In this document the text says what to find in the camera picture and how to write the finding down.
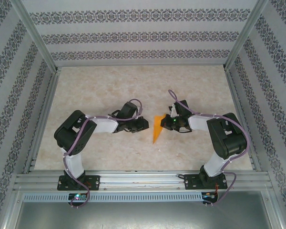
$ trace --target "aluminum frame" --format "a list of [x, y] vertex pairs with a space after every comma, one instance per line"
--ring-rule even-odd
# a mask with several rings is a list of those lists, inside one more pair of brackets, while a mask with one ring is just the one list
[[[233, 95], [236, 95], [236, 91], [235, 91], [235, 88], [233, 87], [233, 83], [232, 83], [232, 78], [231, 78], [230, 72], [225, 70], [225, 75], [226, 75], [226, 78], [227, 78], [227, 82], [228, 82], [228, 86], [229, 86], [229, 89], [230, 89], [230, 93], [232, 95], [234, 107], [236, 109], [236, 113], [237, 113], [237, 116], [239, 118], [239, 123], [245, 129], [245, 131], [247, 133], [249, 133], [248, 127], [246, 125], [245, 117], [244, 117], [244, 114], [243, 114], [242, 109], [241, 109], [241, 105], [240, 105], [239, 101], [236, 99], [236, 97], [233, 96]], [[260, 167], [260, 164], [258, 162], [256, 153], [255, 153], [255, 150], [253, 149], [252, 144], [250, 144], [250, 148], [248, 150], [248, 154], [249, 154], [249, 157], [250, 157], [250, 160], [251, 160], [251, 164], [253, 165], [253, 170], [255, 170], [257, 172], [258, 171], [262, 171], [262, 169]]]
[[[272, 228], [286, 228], [268, 172], [255, 172], [251, 170], [234, 172], [237, 174], [237, 180], [231, 191], [260, 191]], [[92, 191], [92, 194], [141, 193], [146, 195], [148, 193], [172, 193], [178, 195], [178, 193], [195, 194], [202, 191], [213, 191], [213, 189], [185, 190], [184, 182], [178, 178], [178, 175], [198, 173], [198, 171], [86, 171], [87, 175], [98, 174], [101, 176], [100, 190]], [[60, 175], [63, 175], [62, 171], [48, 170], [18, 174], [1, 228], [11, 229], [16, 227], [21, 206], [27, 194], [76, 193], [76, 191], [58, 191], [56, 189]], [[233, 178], [231, 175], [226, 175], [228, 185], [231, 184]]]
[[41, 35], [39, 34], [34, 22], [32, 21], [30, 14], [28, 13], [27, 9], [25, 8], [23, 2], [21, 0], [11, 0], [10, 1], [13, 8], [19, 15], [21, 21], [23, 22], [25, 28], [27, 29], [28, 33], [32, 37], [33, 41], [35, 42], [38, 50], [40, 51], [41, 55], [45, 59], [48, 67], [50, 68], [51, 72], [55, 72], [57, 66], [49, 52], [46, 44], [44, 43]]
[[52, 78], [51, 86], [50, 86], [49, 92], [48, 92], [47, 97], [46, 97], [45, 107], [44, 107], [42, 114], [41, 114], [41, 121], [38, 123], [37, 134], [34, 137], [34, 140], [32, 143], [33, 148], [29, 154], [28, 162], [24, 167], [24, 173], [29, 173], [34, 168], [34, 165], [35, 165], [35, 162], [37, 159], [38, 150], [39, 150], [40, 145], [41, 145], [42, 136], [43, 136], [44, 130], [46, 128], [47, 120], [49, 117], [50, 109], [52, 106], [53, 98], [54, 98], [56, 87], [58, 84], [58, 79], [59, 79], [59, 76], [61, 74], [61, 68], [59, 68], [56, 71], [56, 73], [53, 73], [53, 74], [55, 74], [55, 75]]
[[233, 48], [231, 49], [231, 52], [224, 64], [225, 71], [229, 70], [233, 65], [234, 60], [236, 59], [239, 51], [242, 49], [243, 44], [247, 40], [252, 28], [254, 27], [254, 24], [256, 23], [267, 3], [268, 0], [257, 0], [251, 14], [249, 15], [248, 20], [246, 21], [242, 31], [236, 39], [236, 42], [233, 45]]

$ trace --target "tabletop surface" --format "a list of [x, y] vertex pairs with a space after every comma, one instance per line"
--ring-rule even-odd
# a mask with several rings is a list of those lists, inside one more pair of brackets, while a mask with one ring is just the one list
[[[213, 154], [208, 132], [181, 134], [163, 129], [153, 144], [155, 115], [169, 113], [172, 89], [190, 108], [208, 114], [235, 112], [222, 66], [148, 65], [64, 67], [52, 102], [35, 169], [64, 169], [53, 135], [75, 110], [111, 114], [132, 98], [143, 103], [149, 129], [131, 134], [93, 134], [82, 151], [90, 170], [199, 170]], [[252, 169], [248, 155], [226, 169]]]

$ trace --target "robotic arm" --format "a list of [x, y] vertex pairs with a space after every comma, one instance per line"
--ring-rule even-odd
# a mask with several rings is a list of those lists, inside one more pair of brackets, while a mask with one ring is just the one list
[[80, 110], [76, 110], [67, 118], [54, 134], [64, 156], [66, 169], [63, 182], [65, 187], [68, 187], [69, 190], [80, 189], [82, 185], [77, 181], [82, 184], [87, 182], [82, 166], [81, 151], [92, 134], [118, 133], [123, 130], [136, 133], [149, 127], [148, 121], [142, 116], [133, 118], [135, 113], [136, 116], [140, 115], [137, 106], [129, 101], [121, 110], [117, 110], [109, 116], [88, 117]]
[[[188, 107], [186, 100], [180, 102]], [[201, 167], [199, 179], [203, 187], [214, 187], [218, 179], [223, 179], [222, 168], [224, 165], [246, 149], [247, 141], [244, 133], [235, 124], [223, 118], [192, 114], [177, 102], [169, 109], [171, 115], [167, 114], [161, 121], [162, 127], [180, 133], [189, 133], [192, 130], [209, 131], [215, 152], [210, 160]], [[233, 113], [227, 113], [223, 117], [239, 124]]]

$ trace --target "orange triangular object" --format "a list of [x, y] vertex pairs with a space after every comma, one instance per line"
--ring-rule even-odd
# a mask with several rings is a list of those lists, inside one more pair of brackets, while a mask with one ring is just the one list
[[159, 137], [163, 127], [161, 126], [161, 120], [165, 118], [165, 114], [163, 116], [155, 116], [153, 123], [153, 144], [156, 142]]

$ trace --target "patterned wallpaper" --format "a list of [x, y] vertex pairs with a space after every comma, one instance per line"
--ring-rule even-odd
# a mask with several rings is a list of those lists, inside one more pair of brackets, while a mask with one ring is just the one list
[[230, 69], [263, 170], [286, 218], [286, 0], [272, 0]]
[[223, 64], [256, 0], [24, 0], [57, 66]]
[[0, 222], [14, 177], [26, 163], [51, 78], [11, 3], [0, 0]]

